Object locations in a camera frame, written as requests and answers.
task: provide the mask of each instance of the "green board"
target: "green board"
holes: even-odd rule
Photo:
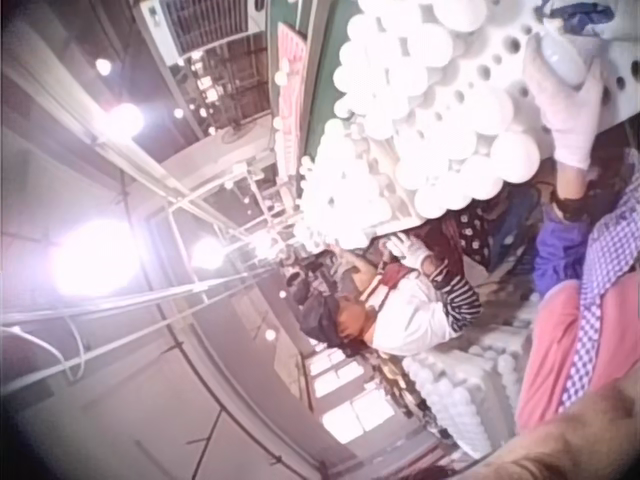
[[[333,104],[343,95],[333,85],[333,72],[340,66],[338,52],[348,40],[347,23],[355,14],[360,13],[358,3],[354,0],[336,0],[329,12],[327,30],[325,32],[320,65],[311,104],[309,117],[309,134],[304,152],[315,157],[320,138],[324,132],[324,124],[335,116]]]

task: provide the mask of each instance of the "hand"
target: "hand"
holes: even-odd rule
[[[536,35],[527,43],[524,78],[542,110],[542,121],[553,133],[555,159],[587,170],[604,90],[600,59],[593,60],[582,88],[574,90],[553,73],[540,53],[540,37]]]
[[[407,267],[422,272],[424,261],[433,255],[424,243],[404,233],[391,235],[386,243],[387,249]]]

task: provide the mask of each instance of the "ceiling light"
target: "ceiling light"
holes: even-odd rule
[[[215,238],[207,237],[200,240],[191,252],[191,266],[213,270],[222,265],[224,249]]]
[[[126,285],[140,259],[129,225],[94,220],[68,234],[51,252],[51,270],[64,295],[106,295]]]
[[[215,88],[210,88],[205,92],[207,96],[207,102],[217,102],[218,98],[220,98],[220,94]]]
[[[266,231],[255,234],[252,245],[259,258],[270,258],[273,256],[273,237]]]
[[[211,77],[207,76],[207,77],[202,77],[201,79],[198,80],[198,88],[200,90],[205,90],[207,88],[209,88],[211,85],[213,85],[213,82],[211,81]]]
[[[118,140],[135,137],[144,126],[140,109],[131,103],[123,103],[109,111],[102,119],[104,132]]]
[[[111,62],[105,58],[99,58],[96,60],[96,70],[103,77],[106,77],[111,73]]]
[[[267,342],[273,342],[276,339],[276,331],[269,328],[264,332],[264,338],[267,339]]]

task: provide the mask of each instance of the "hat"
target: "hat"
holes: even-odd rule
[[[320,343],[326,343],[329,348],[337,348],[343,344],[338,333],[338,312],[340,303],[332,295],[316,293],[312,295],[302,307],[300,329],[306,336]]]

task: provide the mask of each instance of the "window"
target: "window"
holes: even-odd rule
[[[345,444],[384,423],[395,414],[381,388],[369,390],[322,416],[322,424]]]
[[[331,370],[313,381],[313,389],[316,398],[323,397],[327,393],[346,385],[351,380],[358,378],[364,373],[364,368],[356,362],[351,362],[339,370]]]
[[[344,356],[344,353],[338,349],[330,349],[320,352],[308,361],[309,375],[313,377],[320,372],[324,372],[325,370],[337,365],[345,358],[347,357]]]

